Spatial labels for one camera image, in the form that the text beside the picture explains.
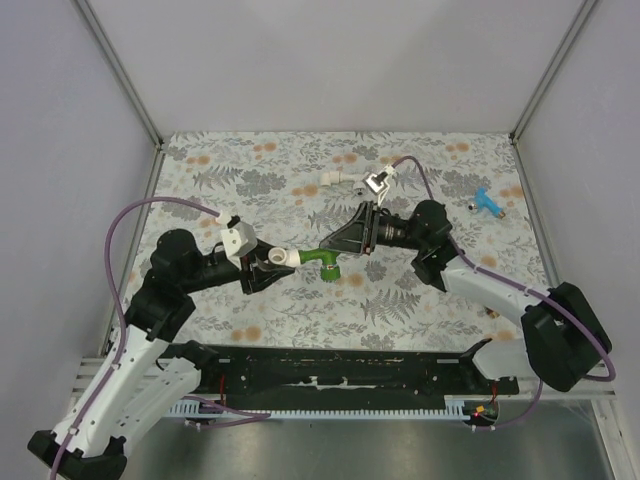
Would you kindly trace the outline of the white PVC elbow fitting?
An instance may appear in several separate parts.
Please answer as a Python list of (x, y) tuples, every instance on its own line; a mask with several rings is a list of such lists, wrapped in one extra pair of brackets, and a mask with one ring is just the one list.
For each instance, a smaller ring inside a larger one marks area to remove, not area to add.
[(268, 252), (268, 260), (276, 266), (297, 268), (302, 265), (300, 253), (297, 249), (273, 247)]

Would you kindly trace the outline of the white faucet with elbow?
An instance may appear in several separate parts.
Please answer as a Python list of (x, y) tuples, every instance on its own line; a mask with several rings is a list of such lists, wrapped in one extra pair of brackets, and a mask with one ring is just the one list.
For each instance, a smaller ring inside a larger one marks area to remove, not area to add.
[(320, 175), (319, 184), (322, 187), (332, 187), (334, 185), (340, 185), (350, 183), (352, 190), (357, 196), (363, 196), (367, 191), (367, 187), (364, 183), (364, 173), (345, 173), (344, 171), (327, 171)]

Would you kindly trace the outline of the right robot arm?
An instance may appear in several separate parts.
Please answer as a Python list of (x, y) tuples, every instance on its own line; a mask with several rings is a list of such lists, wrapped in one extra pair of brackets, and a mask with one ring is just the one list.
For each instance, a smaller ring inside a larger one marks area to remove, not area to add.
[(325, 237), (314, 250), (271, 247), (270, 268), (297, 268), (322, 263), (321, 277), (338, 278), (341, 255), (369, 255), (378, 246), (412, 250), (411, 267), (425, 285), (474, 301), (507, 318), (522, 330), (509, 341), (485, 340), (468, 351), (471, 360), (458, 368), (467, 392), (483, 392), (494, 380), (535, 376), (559, 392), (582, 380), (610, 382), (615, 377), (612, 344), (595, 312), (575, 285), (564, 282), (545, 292), (473, 262), (450, 235), (446, 208), (424, 200), (403, 219), (372, 201)]

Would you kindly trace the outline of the green faucet chrome knob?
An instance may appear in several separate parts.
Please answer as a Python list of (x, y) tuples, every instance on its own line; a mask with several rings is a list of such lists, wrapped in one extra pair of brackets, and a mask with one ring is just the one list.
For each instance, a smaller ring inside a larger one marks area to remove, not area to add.
[(323, 282), (333, 283), (341, 278), (341, 269), (338, 264), (339, 252), (317, 248), (299, 250), (298, 255), (302, 265), (313, 261), (320, 262), (320, 278)]

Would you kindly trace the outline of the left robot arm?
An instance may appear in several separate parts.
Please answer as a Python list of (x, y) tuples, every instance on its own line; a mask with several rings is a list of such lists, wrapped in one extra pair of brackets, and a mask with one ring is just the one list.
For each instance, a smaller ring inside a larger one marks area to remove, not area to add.
[(203, 254), (194, 236), (164, 233), (151, 268), (131, 298), (124, 327), (98, 374), (68, 414), (50, 431), (34, 433), (28, 449), (52, 478), (118, 479), (135, 446), (185, 395), (219, 384), (213, 350), (190, 341), (146, 388), (139, 384), (195, 310), (191, 293), (238, 282), (260, 292), (301, 266), (296, 250), (273, 247), (239, 223), (222, 233), (222, 248)]

